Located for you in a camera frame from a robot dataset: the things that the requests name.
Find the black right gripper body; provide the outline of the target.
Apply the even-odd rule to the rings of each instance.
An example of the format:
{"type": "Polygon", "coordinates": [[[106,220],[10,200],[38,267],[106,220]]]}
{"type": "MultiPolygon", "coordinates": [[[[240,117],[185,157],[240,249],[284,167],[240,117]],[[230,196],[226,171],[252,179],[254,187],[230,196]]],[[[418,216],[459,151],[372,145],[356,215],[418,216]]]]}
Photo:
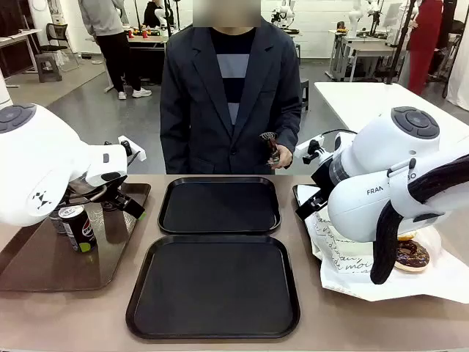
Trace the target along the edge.
{"type": "Polygon", "coordinates": [[[311,179],[316,184],[316,187],[320,189],[320,198],[322,200],[328,200],[330,193],[333,190],[333,181],[329,175],[329,167],[332,162],[332,158],[328,158],[320,163],[317,170],[311,176],[311,179]]]}

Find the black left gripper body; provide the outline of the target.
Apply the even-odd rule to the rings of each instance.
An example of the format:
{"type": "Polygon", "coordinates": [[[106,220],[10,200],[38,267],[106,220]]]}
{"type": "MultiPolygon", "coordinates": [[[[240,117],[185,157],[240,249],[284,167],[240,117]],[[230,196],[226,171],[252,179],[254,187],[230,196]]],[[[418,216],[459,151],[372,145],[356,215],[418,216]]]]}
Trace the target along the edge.
{"type": "Polygon", "coordinates": [[[102,186],[97,187],[95,190],[90,191],[83,195],[85,199],[90,202],[101,203],[103,201],[112,201],[118,194],[124,194],[121,192],[121,185],[126,180],[126,177],[119,177],[112,181],[109,181],[102,186]]]}

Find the person's left hand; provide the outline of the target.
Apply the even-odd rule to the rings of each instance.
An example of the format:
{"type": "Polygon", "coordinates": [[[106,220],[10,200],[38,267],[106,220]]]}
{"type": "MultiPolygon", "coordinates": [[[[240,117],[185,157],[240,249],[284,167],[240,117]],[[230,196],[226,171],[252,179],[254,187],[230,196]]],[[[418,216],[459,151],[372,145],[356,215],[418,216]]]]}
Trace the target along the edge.
{"type": "Polygon", "coordinates": [[[292,152],[283,145],[276,145],[278,151],[278,162],[274,163],[272,169],[288,169],[292,164],[292,152]]]}

